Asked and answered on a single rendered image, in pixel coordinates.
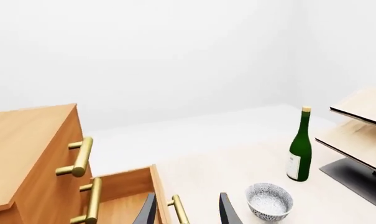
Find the open wooden drawer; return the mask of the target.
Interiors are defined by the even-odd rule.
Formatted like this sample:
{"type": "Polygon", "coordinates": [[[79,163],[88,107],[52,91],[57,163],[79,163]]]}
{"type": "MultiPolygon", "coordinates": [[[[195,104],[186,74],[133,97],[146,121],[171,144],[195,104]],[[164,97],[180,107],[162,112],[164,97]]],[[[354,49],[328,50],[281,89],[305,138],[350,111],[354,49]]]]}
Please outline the open wooden drawer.
{"type": "Polygon", "coordinates": [[[162,181],[155,165],[101,175],[97,224],[132,224],[149,193],[156,194],[154,224],[172,224],[162,181]]]}

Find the wooden cabinet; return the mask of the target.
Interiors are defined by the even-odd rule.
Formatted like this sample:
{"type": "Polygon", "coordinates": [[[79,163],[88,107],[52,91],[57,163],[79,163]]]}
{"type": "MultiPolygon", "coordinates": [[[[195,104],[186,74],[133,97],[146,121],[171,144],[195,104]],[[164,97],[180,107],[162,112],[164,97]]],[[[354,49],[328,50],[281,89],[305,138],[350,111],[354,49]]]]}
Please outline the wooden cabinet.
{"type": "Polygon", "coordinates": [[[0,224],[70,224],[85,215],[92,183],[88,164],[82,177],[56,176],[72,166],[83,136],[75,104],[0,112],[0,224]]]}

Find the green wine bottle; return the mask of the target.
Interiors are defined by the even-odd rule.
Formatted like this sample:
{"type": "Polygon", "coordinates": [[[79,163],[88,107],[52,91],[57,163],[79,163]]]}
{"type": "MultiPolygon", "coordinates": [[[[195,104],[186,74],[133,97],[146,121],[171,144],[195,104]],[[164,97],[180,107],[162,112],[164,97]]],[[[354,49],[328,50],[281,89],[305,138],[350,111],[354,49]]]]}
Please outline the green wine bottle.
{"type": "Polygon", "coordinates": [[[294,137],[287,162],[287,176],[297,182],[308,180],[312,159],[312,147],[308,134],[311,108],[303,106],[298,132],[294,137]]]}

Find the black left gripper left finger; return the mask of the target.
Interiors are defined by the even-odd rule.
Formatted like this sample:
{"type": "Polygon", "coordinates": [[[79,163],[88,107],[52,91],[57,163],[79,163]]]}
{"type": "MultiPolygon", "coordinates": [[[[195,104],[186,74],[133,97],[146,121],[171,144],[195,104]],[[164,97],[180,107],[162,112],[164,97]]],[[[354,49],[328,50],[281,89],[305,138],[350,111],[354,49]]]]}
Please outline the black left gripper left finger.
{"type": "Polygon", "coordinates": [[[154,224],[157,212],[156,194],[149,193],[133,224],[154,224]]]}

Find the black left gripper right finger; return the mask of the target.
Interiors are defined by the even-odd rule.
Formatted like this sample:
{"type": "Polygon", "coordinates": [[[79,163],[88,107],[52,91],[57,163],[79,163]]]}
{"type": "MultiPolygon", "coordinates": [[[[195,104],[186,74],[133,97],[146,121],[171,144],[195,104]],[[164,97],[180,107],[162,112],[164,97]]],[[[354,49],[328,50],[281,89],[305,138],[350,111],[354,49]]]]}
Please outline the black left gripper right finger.
{"type": "Polygon", "coordinates": [[[243,224],[225,192],[219,194],[219,216],[221,224],[243,224]]]}

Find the patterned black and white bowl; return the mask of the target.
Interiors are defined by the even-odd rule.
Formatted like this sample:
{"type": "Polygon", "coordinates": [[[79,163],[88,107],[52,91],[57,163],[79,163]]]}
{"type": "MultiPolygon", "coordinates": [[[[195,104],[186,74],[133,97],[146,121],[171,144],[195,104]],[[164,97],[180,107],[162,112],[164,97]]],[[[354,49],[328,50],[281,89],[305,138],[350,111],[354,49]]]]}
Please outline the patterned black and white bowl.
{"type": "Polygon", "coordinates": [[[260,182],[248,186],[245,197],[251,212],[267,222],[283,220],[293,208],[293,197],[275,184],[260,182]]]}

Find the pale wooden rack with shelves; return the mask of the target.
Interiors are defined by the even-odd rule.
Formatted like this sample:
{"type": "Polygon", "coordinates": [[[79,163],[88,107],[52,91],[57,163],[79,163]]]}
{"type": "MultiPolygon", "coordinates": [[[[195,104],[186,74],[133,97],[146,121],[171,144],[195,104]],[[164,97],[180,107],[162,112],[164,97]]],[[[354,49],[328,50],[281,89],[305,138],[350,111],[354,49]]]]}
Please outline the pale wooden rack with shelves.
{"type": "Polygon", "coordinates": [[[349,120],[315,140],[344,158],[320,169],[376,206],[376,87],[358,90],[329,109],[349,120]]]}

